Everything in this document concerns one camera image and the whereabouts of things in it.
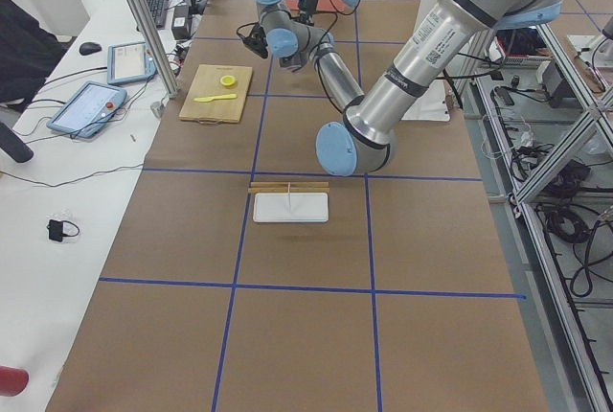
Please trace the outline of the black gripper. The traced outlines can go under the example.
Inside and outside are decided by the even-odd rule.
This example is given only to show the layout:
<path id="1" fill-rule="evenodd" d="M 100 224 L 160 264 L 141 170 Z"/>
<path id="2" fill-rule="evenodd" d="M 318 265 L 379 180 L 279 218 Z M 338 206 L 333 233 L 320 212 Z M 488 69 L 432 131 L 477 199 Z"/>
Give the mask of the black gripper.
<path id="1" fill-rule="evenodd" d="M 302 56 L 293 55 L 291 57 L 280 57 L 279 65 L 285 70 L 300 70 L 303 68 Z"/>
<path id="2" fill-rule="evenodd" d="M 317 0 L 298 0 L 298 9 L 303 14 L 315 14 Z"/>

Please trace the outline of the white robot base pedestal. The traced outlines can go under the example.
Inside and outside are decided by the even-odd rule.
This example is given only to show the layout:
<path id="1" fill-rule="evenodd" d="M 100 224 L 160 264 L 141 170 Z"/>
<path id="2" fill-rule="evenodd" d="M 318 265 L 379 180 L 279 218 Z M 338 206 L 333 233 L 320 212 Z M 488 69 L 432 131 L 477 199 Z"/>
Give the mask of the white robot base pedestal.
<path id="1" fill-rule="evenodd" d="M 425 16 L 433 9 L 437 0 L 420 0 L 414 31 L 417 30 Z M 435 80 L 429 89 L 407 110 L 403 121 L 441 121 L 449 120 L 445 102 L 446 90 L 442 80 Z"/>

